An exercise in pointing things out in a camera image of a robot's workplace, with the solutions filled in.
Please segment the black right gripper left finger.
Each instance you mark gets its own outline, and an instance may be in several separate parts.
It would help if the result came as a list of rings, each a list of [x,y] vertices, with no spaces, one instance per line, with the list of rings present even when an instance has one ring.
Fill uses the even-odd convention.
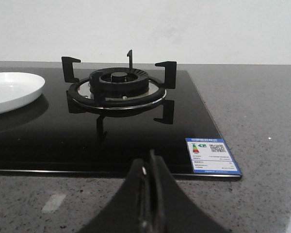
[[[144,219],[142,159],[133,161],[123,184],[107,205],[80,233],[144,233],[147,222]]]

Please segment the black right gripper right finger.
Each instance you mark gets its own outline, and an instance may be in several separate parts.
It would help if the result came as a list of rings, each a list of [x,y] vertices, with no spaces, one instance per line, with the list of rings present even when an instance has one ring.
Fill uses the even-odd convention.
[[[227,233],[228,231],[198,208],[178,186],[162,157],[150,150],[149,171],[154,232]]]

